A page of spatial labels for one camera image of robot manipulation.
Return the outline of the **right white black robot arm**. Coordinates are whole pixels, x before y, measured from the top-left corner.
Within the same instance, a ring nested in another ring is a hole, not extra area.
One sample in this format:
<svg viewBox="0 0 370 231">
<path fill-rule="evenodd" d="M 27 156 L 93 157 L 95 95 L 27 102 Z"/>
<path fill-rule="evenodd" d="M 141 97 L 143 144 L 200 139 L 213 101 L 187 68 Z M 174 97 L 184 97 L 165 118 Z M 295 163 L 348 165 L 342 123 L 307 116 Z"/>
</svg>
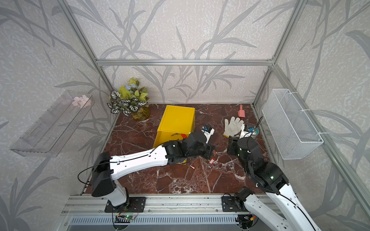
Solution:
<svg viewBox="0 0 370 231">
<path fill-rule="evenodd" d="M 125 204 L 129 196 L 118 179 L 147 168 L 180 164 L 196 157 L 210 159 L 214 146 L 209 144 L 209 140 L 213 134 L 213 128 L 204 128 L 190 133 L 185 139 L 166 141 L 153 149 L 135 154 L 99 154 L 92 166 L 92 197 L 106 197 L 114 207 Z"/>
</svg>

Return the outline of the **yellow drawer cabinet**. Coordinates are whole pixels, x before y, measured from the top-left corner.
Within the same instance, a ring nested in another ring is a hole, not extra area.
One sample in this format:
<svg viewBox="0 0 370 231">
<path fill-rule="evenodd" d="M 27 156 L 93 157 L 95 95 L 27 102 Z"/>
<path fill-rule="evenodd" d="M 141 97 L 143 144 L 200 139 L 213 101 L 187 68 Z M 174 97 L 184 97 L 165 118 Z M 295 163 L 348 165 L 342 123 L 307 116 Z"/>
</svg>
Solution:
<svg viewBox="0 0 370 231">
<path fill-rule="evenodd" d="M 195 128 L 195 108 L 168 105 L 157 129 L 153 148 L 167 141 L 187 138 Z"/>
</svg>

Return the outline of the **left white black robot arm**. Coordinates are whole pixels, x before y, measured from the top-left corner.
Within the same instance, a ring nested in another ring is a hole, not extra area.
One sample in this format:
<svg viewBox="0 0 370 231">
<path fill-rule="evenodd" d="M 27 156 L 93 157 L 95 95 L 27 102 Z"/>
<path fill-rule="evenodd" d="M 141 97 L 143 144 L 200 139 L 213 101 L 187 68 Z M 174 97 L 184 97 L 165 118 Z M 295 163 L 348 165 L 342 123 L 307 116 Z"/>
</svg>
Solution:
<svg viewBox="0 0 370 231">
<path fill-rule="evenodd" d="M 274 163 L 264 160 L 261 148 L 251 137 L 230 136 L 227 153 L 236 156 L 248 178 L 280 209 L 279 215 L 266 206 L 250 189 L 244 187 L 235 194 L 236 204 L 274 231 L 318 231 L 302 203 L 297 198 L 288 178 Z"/>
</svg>

